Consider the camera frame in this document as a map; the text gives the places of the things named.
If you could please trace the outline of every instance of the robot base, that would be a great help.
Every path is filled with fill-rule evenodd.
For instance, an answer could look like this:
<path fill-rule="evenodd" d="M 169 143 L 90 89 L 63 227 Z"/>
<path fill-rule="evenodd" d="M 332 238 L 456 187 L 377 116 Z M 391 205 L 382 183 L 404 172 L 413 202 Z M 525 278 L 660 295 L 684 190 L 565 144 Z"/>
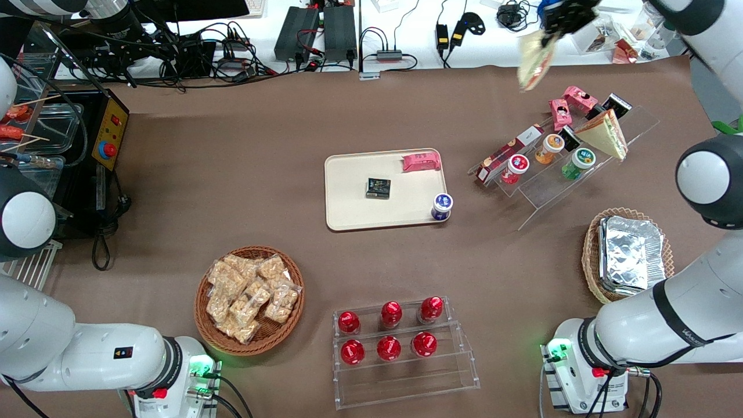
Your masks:
<path fill-rule="evenodd" d="M 191 337 L 175 337 L 183 352 L 183 364 L 178 377 L 162 399 L 141 399 L 133 396 L 134 410 L 140 418 L 200 418 L 209 400 L 191 395 L 209 389 L 209 379 L 193 373 L 214 372 L 215 362 L 204 347 Z"/>
<path fill-rule="evenodd" d="M 555 331 L 554 338 L 547 343 L 547 346 L 542 346 L 545 361 L 552 356 L 562 357 L 561 361 L 546 365 L 552 404 L 555 408 L 564 408 L 567 405 L 573 414 L 588 412 L 607 379 L 605 376 L 594 377 L 593 367 L 586 362 L 580 352 L 578 330 L 582 323 L 581 319 L 568 319 L 560 324 Z M 626 394 L 627 373 L 611 378 L 606 405 L 603 405 L 603 395 L 601 395 L 594 407 L 594 413 L 598 414 L 602 406 L 605 412 L 624 410 Z"/>

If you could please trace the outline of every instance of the keyboard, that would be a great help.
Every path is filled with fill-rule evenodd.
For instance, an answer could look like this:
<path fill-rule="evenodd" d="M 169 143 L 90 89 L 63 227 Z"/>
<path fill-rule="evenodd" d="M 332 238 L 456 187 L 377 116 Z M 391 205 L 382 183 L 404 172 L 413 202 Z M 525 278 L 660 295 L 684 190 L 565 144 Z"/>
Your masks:
<path fill-rule="evenodd" d="M 259 18 L 263 17 L 263 13 L 266 11 L 266 3 L 268 0 L 245 0 L 247 9 L 250 11 L 245 17 Z"/>

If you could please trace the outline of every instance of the pink package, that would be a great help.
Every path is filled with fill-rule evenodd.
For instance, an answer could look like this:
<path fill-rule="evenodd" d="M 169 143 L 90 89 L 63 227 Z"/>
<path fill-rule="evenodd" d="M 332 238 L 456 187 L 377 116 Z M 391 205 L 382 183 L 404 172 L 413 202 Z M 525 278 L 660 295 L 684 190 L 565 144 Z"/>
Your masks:
<path fill-rule="evenodd" d="M 576 86 L 568 87 L 568 89 L 565 90 L 565 94 L 563 97 L 565 98 L 565 100 L 568 101 L 568 103 L 577 107 L 583 113 L 590 112 L 591 109 L 593 109 L 594 106 L 599 103 L 598 99 L 591 97 L 590 94 L 577 88 Z"/>
<path fill-rule="evenodd" d="M 441 168 L 441 157 L 438 152 L 424 152 L 403 157 L 403 172 L 437 170 Z"/>
<path fill-rule="evenodd" d="M 562 128 L 570 126 L 573 123 L 573 118 L 570 116 L 570 109 L 568 109 L 568 102 L 564 99 L 550 100 L 550 110 L 552 111 L 555 132 L 559 132 Z"/>

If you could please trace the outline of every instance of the red cap bottle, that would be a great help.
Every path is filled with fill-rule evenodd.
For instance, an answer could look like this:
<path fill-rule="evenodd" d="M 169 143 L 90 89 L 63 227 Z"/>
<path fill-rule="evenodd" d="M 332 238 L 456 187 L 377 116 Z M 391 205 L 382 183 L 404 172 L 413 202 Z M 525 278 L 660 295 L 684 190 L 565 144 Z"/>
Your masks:
<path fill-rule="evenodd" d="M 395 328 L 403 318 L 403 308 L 399 303 L 392 301 L 382 306 L 382 326 L 387 329 Z"/>
<path fill-rule="evenodd" d="M 338 317 L 338 329 L 346 335 L 358 334 L 361 330 L 359 315 L 351 311 L 345 311 Z"/>
<path fill-rule="evenodd" d="M 422 324 L 433 324 L 436 322 L 436 318 L 441 316 L 443 311 L 443 299 L 439 296 L 428 298 L 421 303 L 421 308 L 418 310 L 418 320 Z"/>
<path fill-rule="evenodd" d="M 438 341 L 436 341 L 436 337 L 434 337 L 430 332 L 419 332 L 412 341 L 410 341 L 410 347 L 416 356 L 430 357 L 436 352 Z"/>
<path fill-rule="evenodd" d="M 387 335 L 377 343 L 377 354 L 384 361 L 394 361 L 400 357 L 403 349 L 397 338 Z"/>
<path fill-rule="evenodd" d="M 348 340 L 340 348 L 340 358 L 351 366 L 359 364 L 365 354 L 364 346 L 358 340 Z"/>

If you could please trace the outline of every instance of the wicker basket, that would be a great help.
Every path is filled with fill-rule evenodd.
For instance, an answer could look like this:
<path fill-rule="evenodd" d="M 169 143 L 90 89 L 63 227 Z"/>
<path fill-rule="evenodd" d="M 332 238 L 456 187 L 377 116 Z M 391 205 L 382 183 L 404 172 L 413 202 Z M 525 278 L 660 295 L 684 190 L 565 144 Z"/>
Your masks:
<path fill-rule="evenodd" d="M 291 281 L 302 287 L 302 292 L 299 293 L 299 300 L 294 305 L 294 310 L 291 315 L 289 315 L 289 319 L 286 323 L 279 324 L 271 319 L 264 318 L 263 311 L 266 309 L 264 306 L 261 308 L 257 317 L 257 321 L 261 324 L 261 327 L 258 328 L 258 332 L 256 332 L 253 339 L 250 340 L 248 344 L 240 344 L 234 338 L 230 338 L 221 333 L 214 325 L 212 317 L 207 313 L 207 303 L 209 303 L 207 294 L 209 293 L 212 284 L 207 281 L 206 274 L 204 275 L 204 278 L 201 279 L 193 307 L 194 319 L 201 337 L 212 347 L 222 351 L 223 353 L 243 357 L 255 356 L 256 354 L 265 353 L 274 348 L 280 342 L 284 341 L 284 339 L 289 336 L 292 329 L 296 327 L 296 323 L 299 322 L 299 317 L 302 316 L 302 311 L 305 308 L 305 283 L 302 281 L 302 274 L 299 273 L 299 268 L 297 268 L 294 261 L 289 258 L 288 255 L 275 248 L 258 246 L 243 247 L 231 251 L 230 254 L 252 259 L 268 258 L 274 254 L 278 254 L 289 270 Z"/>
<path fill-rule="evenodd" d="M 596 296 L 601 303 L 609 303 L 615 300 L 624 299 L 626 296 L 616 295 L 604 289 L 601 285 L 599 278 L 599 222 L 601 219 L 607 216 L 622 216 L 627 219 L 638 219 L 652 222 L 653 225 L 658 227 L 655 222 L 649 217 L 645 216 L 641 212 L 627 208 L 613 208 L 607 209 L 594 218 L 588 227 L 588 232 L 585 234 L 585 242 L 583 243 L 583 257 L 581 262 L 583 264 L 583 272 L 585 273 L 585 281 L 588 282 L 588 288 L 591 293 Z M 663 240 L 663 267 L 666 270 L 666 277 L 671 277 L 674 274 L 673 270 L 673 253 L 671 252 L 671 245 L 667 239 Z"/>

